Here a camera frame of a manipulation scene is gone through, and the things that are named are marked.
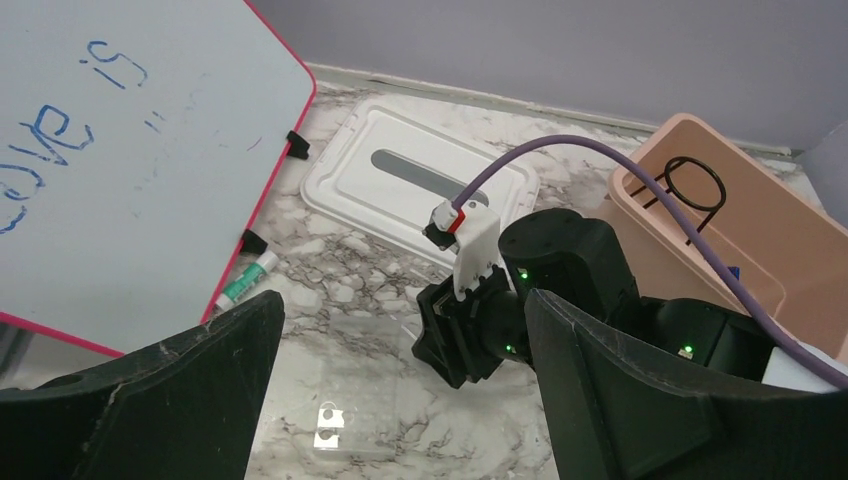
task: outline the gray wall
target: gray wall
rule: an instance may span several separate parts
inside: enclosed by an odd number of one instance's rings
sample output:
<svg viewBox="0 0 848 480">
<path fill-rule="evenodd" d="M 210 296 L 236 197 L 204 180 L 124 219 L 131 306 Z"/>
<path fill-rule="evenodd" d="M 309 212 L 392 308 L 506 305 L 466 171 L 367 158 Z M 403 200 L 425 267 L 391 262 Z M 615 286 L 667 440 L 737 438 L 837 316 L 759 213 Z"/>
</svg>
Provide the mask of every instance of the gray wall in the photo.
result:
<svg viewBox="0 0 848 480">
<path fill-rule="evenodd" d="M 848 122 L 798 160 L 828 215 L 848 227 Z"/>
<path fill-rule="evenodd" d="M 307 61 L 807 148 L 848 118 L 844 0 L 254 0 Z"/>
</svg>

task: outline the gray oval slot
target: gray oval slot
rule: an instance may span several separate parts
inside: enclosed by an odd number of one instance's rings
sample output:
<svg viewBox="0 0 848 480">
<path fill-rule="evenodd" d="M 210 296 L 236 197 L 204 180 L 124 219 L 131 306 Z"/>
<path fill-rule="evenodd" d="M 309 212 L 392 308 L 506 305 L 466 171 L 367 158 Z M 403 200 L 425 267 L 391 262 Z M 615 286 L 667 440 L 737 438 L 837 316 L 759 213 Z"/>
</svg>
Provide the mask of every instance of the gray oval slot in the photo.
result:
<svg viewBox="0 0 848 480">
<path fill-rule="evenodd" d="M 420 167 L 409 159 L 389 150 L 380 149 L 371 154 L 371 164 L 378 170 L 388 173 L 401 180 L 407 181 L 413 185 L 435 193 L 442 198 L 452 199 L 459 195 L 459 192 L 465 188 L 465 185 L 457 182 L 452 178 L 440 175 L 436 172 Z M 471 200 L 489 206 L 489 197 L 481 191 L 474 192 Z"/>
</svg>

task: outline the beige plastic container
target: beige plastic container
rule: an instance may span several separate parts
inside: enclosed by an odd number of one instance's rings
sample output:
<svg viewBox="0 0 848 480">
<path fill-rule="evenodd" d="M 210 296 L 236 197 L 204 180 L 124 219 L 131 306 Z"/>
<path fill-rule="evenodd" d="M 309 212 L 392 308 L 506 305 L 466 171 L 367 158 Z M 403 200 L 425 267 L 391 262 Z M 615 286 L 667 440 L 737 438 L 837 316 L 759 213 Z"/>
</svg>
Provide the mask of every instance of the beige plastic container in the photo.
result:
<svg viewBox="0 0 848 480">
<path fill-rule="evenodd" d="M 700 119 L 672 117 L 632 160 L 656 177 L 674 157 L 709 165 L 727 189 L 725 205 L 701 231 L 742 284 L 800 340 L 848 363 L 848 231 L 786 187 Z M 702 205 L 719 198 L 715 181 L 693 164 L 672 173 L 677 189 Z M 594 216 L 609 222 L 642 295 L 689 297 L 744 312 L 677 223 L 626 169 L 610 176 Z M 706 216 L 677 200 L 697 226 Z"/>
</svg>

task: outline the pink whiteboard border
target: pink whiteboard border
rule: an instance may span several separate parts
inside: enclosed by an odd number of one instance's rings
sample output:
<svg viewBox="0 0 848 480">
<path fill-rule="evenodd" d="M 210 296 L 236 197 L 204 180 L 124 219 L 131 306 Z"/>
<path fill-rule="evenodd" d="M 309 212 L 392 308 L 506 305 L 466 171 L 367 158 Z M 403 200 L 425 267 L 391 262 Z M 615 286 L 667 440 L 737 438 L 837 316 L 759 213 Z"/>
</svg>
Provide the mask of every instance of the pink whiteboard border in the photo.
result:
<svg viewBox="0 0 848 480">
<path fill-rule="evenodd" d="M 268 23 L 268 20 L 263 17 L 256 7 L 251 3 L 250 0 L 244 0 L 244 3 L 250 8 L 251 11 L 256 15 L 259 20 L 277 37 L 277 40 L 286 48 L 286 50 L 291 53 L 292 57 L 297 60 L 298 63 L 306 70 L 306 73 L 309 74 L 309 78 L 312 79 L 312 93 L 309 95 L 309 99 L 306 100 L 306 105 L 303 107 L 303 112 L 300 114 L 300 118 L 297 119 L 297 123 L 294 126 L 294 130 L 297 131 L 300 129 L 301 124 L 303 123 L 303 119 L 306 118 L 306 112 L 309 110 L 309 106 L 312 105 L 312 101 L 315 100 L 315 93 L 318 90 L 318 87 L 315 83 L 315 75 L 312 74 L 312 71 L 309 70 L 309 67 L 301 60 L 301 58 L 291 49 L 288 43 L 283 40 L 283 37 L 271 27 L 271 24 Z M 253 213 L 250 214 L 250 218 L 247 220 L 247 225 L 245 225 L 245 229 L 250 228 L 253 225 L 253 222 L 256 220 L 256 216 L 259 214 L 259 210 L 262 208 L 262 204 L 265 203 L 265 198 L 268 196 L 268 192 L 271 190 L 271 186 L 274 184 L 274 180 L 277 178 L 277 173 L 280 171 L 280 167 L 283 166 L 283 161 L 286 158 L 286 154 L 291 147 L 290 143 L 286 143 L 286 146 L 283 148 L 283 153 L 280 154 L 280 158 L 277 161 L 277 165 L 274 166 L 274 170 L 271 172 L 271 177 L 268 179 L 268 183 L 265 185 L 265 188 L 262 190 L 262 195 L 259 197 L 259 202 L 256 204 L 256 207 L 253 209 Z M 200 317 L 199 323 L 204 323 L 209 319 L 209 315 L 212 313 L 212 308 L 215 306 L 215 300 L 218 298 L 218 294 L 224 288 L 224 283 L 227 281 L 227 275 L 230 270 L 233 268 L 233 264 L 238 258 L 239 250 L 241 249 L 241 241 L 238 242 L 235 249 L 233 250 L 233 254 L 230 257 L 230 261 L 227 262 L 227 267 L 224 270 L 224 273 L 221 275 L 221 279 L 218 281 L 218 286 L 215 287 L 215 292 L 212 295 L 212 298 L 209 300 L 209 304 L 206 307 L 206 310 L 203 312 L 203 316 Z M 61 340 L 63 342 L 71 343 L 88 350 L 92 350 L 97 353 L 102 353 L 104 355 L 109 355 L 111 357 L 120 357 L 123 355 L 122 352 L 111 349 L 109 347 L 98 345 L 93 342 L 89 342 L 88 340 L 84 340 L 79 337 L 75 337 L 73 335 L 69 335 L 64 332 L 60 332 L 58 330 L 54 330 L 50 327 L 45 327 L 44 325 L 39 325 L 37 323 L 33 323 L 29 320 L 24 320 L 23 318 L 16 317 L 14 315 L 8 314 L 6 312 L 0 312 L 0 321 L 4 323 L 8 323 L 10 325 L 14 325 L 16 327 L 23 328 L 24 330 L 29 330 L 41 335 L 46 335 L 48 337 L 53 337 L 57 340 Z"/>
</svg>

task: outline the white tray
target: white tray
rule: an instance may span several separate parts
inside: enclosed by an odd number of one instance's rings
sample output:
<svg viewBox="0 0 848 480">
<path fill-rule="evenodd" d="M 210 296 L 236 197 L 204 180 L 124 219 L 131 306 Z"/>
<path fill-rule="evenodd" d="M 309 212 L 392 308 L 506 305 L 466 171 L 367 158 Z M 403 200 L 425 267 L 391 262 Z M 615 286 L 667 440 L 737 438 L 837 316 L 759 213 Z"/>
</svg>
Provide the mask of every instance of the white tray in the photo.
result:
<svg viewBox="0 0 848 480">
<path fill-rule="evenodd" d="M 446 268 L 421 231 L 432 210 L 504 152 L 427 124 L 380 100 L 356 107 L 306 174 L 301 194 L 312 208 Z M 474 199 L 501 217 L 501 229 L 530 213 L 536 172 L 520 161 L 501 169 Z"/>
</svg>

